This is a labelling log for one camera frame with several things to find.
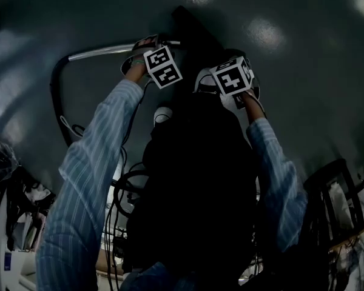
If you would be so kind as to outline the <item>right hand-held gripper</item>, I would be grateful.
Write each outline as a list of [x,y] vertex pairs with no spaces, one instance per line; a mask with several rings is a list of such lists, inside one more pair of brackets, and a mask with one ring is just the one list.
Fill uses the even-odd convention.
[[226,108],[241,110],[244,108],[242,93],[252,93],[256,99],[260,99],[258,76],[241,50],[229,48],[224,54],[224,62],[202,69],[198,74],[194,92],[219,96]]

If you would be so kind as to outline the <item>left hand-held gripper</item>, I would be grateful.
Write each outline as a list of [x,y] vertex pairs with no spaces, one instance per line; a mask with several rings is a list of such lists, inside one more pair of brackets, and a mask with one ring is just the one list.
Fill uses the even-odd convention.
[[145,75],[150,77],[159,89],[163,89],[183,79],[174,60],[180,41],[163,40],[159,35],[148,36],[133,46],[131,54],[121,65],[125,75],[131,67],[142,64]]

